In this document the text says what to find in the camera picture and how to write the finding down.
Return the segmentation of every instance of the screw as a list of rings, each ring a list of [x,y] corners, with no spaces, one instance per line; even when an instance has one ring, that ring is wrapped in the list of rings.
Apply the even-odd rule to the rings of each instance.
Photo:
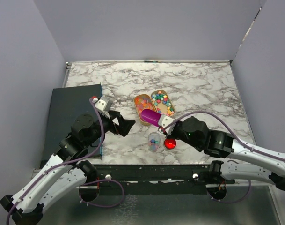
[[[199,175],[197,173],[195,173],[195,174],[192,175],[192,178],[193,178],[193,180],[198,180]]]
[[[107,175],[105,176],[105,179],[106,179],[106,180],[110,180],[110,179],[112,179],[112,177],[111,177],[110,174],[107,174]]]

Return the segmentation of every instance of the black mat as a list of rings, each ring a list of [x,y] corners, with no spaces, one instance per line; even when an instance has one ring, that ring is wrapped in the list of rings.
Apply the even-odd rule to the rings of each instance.
[[[58,149],[59,142],[71,131],[71,125],[79,115],[90,113],[97,120],[88,100],[92,96],[100,97],[101,95],[102,86],[100,84],[53,89],[41,167]],[[92,152],[94,149],[89,147],[88,151]],[[101,156],[102,149],[95,154],[95,157]]]

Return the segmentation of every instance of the red sphere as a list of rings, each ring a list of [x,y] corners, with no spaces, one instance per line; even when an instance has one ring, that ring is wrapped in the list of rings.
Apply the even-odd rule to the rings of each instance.
[[[176,146],[176,141],[175,141],[175,139],[172,139],[172,138],[170,138],[170,139],[165,139],[165,141],[164,141],[164,145],[165,145],[165,147],[166,148],[168,148],[168,149],[174,149],[175,148],[175,146]]]

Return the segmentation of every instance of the clear plastic cup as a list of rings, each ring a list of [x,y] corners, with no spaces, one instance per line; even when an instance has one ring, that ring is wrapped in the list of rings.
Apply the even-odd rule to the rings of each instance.
[[[152,132],[148,136],[148,149],[152,152],[156,152],[161,142],[160,134]]]

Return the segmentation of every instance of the purple cylinder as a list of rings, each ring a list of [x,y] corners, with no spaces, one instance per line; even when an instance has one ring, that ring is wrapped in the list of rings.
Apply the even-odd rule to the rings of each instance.
[[[141,112],[141,118],[143,118],[146,122],[155,125],[156,127],[159,127],[158,122],[160,120],[160,117],[160,113],[150,109],[144,109]]]

